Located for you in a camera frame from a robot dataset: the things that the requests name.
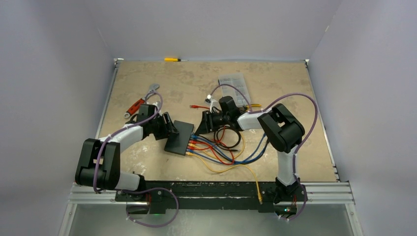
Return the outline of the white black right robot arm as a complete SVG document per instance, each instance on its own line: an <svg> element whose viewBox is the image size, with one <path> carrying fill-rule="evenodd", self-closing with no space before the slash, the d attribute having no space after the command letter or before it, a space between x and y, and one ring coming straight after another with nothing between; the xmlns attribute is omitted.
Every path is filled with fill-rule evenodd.
<svg viewBox="0 0 417 236"><path fill-rule="evenodd" d="M296 165L290 154L294 154L305 134L304 127L281 103L259 113L244 112L231 96L219 99L219 112L204 111L197 135L217 131L228 125L237 131L262 129L269 143L278 153L277 196L290 199L299 187L295 176Z"/></svg>

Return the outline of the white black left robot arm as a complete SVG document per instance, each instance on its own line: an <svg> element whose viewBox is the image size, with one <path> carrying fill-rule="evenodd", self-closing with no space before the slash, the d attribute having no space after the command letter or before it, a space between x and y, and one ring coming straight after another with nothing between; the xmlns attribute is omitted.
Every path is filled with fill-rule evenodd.
<svg viewBox="0 0 417 236"><path fill-rule="evenodd" d="M168 112L160 113L159 105L141 105L120 130L100 139L86 139L83 143L75 182L90 186L96 193L102 190L124 190L134 201L141 201L147 194L143 175L123 172L121 154L133 144L150 134L156 140L178 134Z"/></svg>

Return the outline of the black network switch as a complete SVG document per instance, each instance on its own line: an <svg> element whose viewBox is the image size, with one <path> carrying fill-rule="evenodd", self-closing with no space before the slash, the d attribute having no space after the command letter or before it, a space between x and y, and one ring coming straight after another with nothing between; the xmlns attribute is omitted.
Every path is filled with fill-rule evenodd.
<svg viewBox="0 0 417 236"><path fill-rule="evenodd" d="M194 124L175 120L174 127L177 129L177 133L170 134L164 146L164 151L185 156Z"/></svg>

